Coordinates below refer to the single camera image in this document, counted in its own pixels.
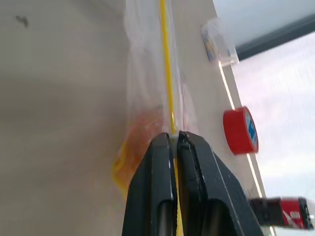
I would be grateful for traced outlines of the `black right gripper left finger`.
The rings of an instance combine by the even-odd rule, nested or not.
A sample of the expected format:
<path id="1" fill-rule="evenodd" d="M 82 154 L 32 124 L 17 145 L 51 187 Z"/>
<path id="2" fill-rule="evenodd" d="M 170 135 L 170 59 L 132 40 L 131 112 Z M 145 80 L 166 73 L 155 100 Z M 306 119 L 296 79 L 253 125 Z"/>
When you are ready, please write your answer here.
<path id="1" fill-rule="evenodd" d="M 177 188 L 174 157 L 167 133 L 149 145 L 128 188 L 124 236 L 174 236 L 177 231 Z"/>

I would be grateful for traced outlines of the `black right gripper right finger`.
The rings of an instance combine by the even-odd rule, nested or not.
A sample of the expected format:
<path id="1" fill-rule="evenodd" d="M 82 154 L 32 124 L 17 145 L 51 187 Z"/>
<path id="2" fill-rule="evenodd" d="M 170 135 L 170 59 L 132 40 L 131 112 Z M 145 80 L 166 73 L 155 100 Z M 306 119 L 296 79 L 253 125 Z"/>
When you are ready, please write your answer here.
<path id="1" fill-rule="evenodd" d="M 238 179 L 204 138 L 179 132 L 177 161 L 184 235 L 262 235 Z"/>

